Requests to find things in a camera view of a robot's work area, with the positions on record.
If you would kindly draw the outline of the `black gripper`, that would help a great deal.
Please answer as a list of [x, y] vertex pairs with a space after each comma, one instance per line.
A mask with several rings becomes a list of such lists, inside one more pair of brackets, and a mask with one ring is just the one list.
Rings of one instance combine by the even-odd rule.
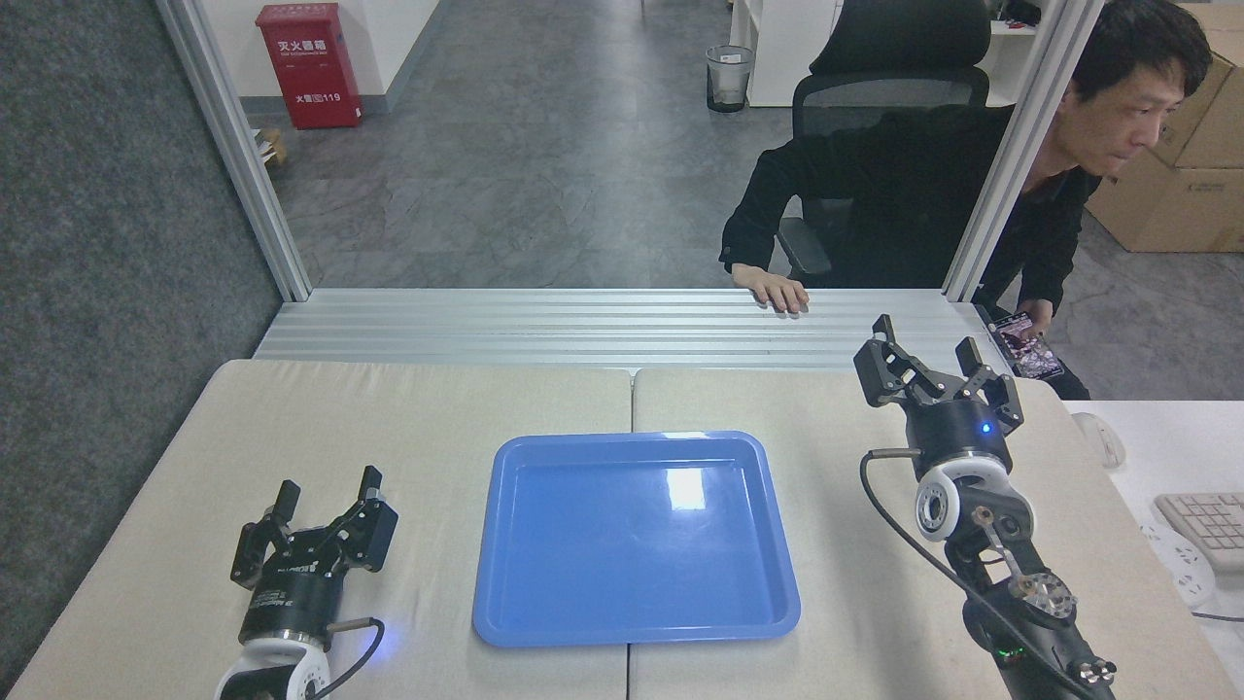
[[320, 541], [320, 561], [289, 563], [275, 555], [292, 553], [292, 522], [301, 487], [285, 479], [272, 507], [258, 522], [244, 523], [230, 579], [253, 591], [239, 632], [239, 642], [280, 639], [330, 647], [328, 625], [337, 620], [345, 589], [345, 571], [383, 569], [398, 513], [381, 494], [383, 474], [364, 466], [355, 505], [328, 523]]
[[947, 402], [948, 377], [902, 349], [889, 315], [880, 315], [872, 325], [872, 336], [853, 356], [853, 371], [871, 407], [903, 407], [908, 446], [921, 451], [914, 458], [916, 477], [969, 455], [995, 458], [1010, 472], [1013, 455], [1005, 438], [1023, 425], [1014, 377], [986, 364], [970, 336], [954, 351], [964, 378], [955, 390], [962, 400]]

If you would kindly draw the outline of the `person's right hand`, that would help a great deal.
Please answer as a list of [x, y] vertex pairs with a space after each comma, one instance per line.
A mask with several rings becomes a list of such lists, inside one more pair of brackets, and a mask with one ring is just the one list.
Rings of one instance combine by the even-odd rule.
[[759, 305], [782, 315], [799, 315], [809, 307], [810, 296], [804, 283], [780, 274], [769, 274], [764, 267], [734, 262], [730, 279], [738, 288], [745, 288]]

